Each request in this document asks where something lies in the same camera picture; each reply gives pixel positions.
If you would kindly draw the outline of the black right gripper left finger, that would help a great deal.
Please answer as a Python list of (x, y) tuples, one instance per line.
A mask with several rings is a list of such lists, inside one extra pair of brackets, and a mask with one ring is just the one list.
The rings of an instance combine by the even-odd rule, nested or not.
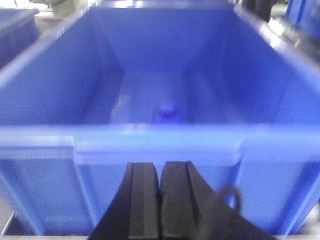
[(160, 198), (151, 162), (129, 162), (124, 177), (90, 240), (158, 240)]

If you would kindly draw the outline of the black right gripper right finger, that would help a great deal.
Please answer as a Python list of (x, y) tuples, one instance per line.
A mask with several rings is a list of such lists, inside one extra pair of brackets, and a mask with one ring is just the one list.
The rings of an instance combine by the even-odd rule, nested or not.
[(242, 197), (233, 186), (215, 192), (190, 162), (168, 161), (160, 181), (164, 240), (271, 240), (241, 216)]

